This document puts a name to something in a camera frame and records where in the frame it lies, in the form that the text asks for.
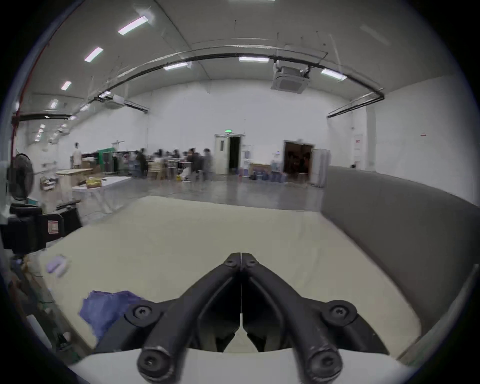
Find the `white table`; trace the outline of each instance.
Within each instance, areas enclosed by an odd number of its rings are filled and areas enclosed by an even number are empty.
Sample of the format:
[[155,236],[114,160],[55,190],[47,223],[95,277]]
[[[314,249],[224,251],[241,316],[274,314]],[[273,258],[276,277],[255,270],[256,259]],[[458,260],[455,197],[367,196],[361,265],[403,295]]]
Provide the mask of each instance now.
[[[420,336],[420,321],[395,284],[317,212],[147,196],[76,230],[38,261],[65,319],[94,348],[92,329],[78,315],[92,290],[176,299],[233,252],[252,253],[303,297],[350,301],[394,358]],[[71,262],[61,278],[46,272],[59,253]],[[240,331],[227,352],[239,351],[253,351]]]
[[105,190],[119,186],[120,184],[126,183],[131,180],[129,176],[107,176],[102,178],[102,186],[97,188],[87,188],[86,185],[80,185],[78,187],[73,187],[73,192],[80,192],[85,194],[90,194],[97,202],[98,205],[102,208],[104,213],[112,213],[116,210],[116,207],[105,198]]
[[62,200],[69,201],[73,198],[72,188],[85,179],[85,173],[90,171],[93,171],[93,168],[62,169],[56,172],[60,176]]

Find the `air conditioner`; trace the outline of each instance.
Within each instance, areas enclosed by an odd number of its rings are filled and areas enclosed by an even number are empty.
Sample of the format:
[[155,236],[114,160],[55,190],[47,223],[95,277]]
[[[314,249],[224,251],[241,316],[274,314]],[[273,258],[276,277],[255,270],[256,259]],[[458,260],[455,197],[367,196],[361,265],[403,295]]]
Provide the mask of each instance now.
[[125,106],[125,99],[118,95],[112,95],[103,98],[102,103],[108,109],[120,109]]
[[290,67],[274,66],[274,76],[272,89],[277,91],[302,93],[307,88],[310,79],[307,74],[303,74],[301,70]]

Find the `standing fan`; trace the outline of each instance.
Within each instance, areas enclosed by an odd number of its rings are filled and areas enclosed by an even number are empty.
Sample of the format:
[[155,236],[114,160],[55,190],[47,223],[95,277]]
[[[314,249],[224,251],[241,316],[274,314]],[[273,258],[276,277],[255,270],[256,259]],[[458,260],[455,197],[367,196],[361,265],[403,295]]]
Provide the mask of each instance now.
[[34,173],[32,162],[27,155],[18,154],[9,169],[8,185],[10,194],[15,200],[27,200],[32,192]]

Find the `open door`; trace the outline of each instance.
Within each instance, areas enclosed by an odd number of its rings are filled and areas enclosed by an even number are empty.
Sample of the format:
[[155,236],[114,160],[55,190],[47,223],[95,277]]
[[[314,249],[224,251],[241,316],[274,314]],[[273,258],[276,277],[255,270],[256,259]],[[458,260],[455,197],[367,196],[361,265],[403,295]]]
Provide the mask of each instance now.
[[228,174],[229,137],[226,135],[215,135],[215,173],[217,175]]

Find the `gray floor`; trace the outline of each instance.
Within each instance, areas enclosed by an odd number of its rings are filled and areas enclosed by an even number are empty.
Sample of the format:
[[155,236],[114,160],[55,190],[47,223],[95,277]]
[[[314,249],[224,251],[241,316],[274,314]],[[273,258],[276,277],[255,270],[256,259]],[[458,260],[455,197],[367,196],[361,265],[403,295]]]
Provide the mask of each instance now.
[[[201,201],[216,204],[240,205],[255,208],[320,211],[323,190],[308,184],[280,184],[249,180],[238,176],[216,177],[214,181],[179,182],[168,180],[132,179],[116,188],[115,199],[127,204],[145,196]],[[79,212],[84,224],[105,216],[93,201],[84,201]]]

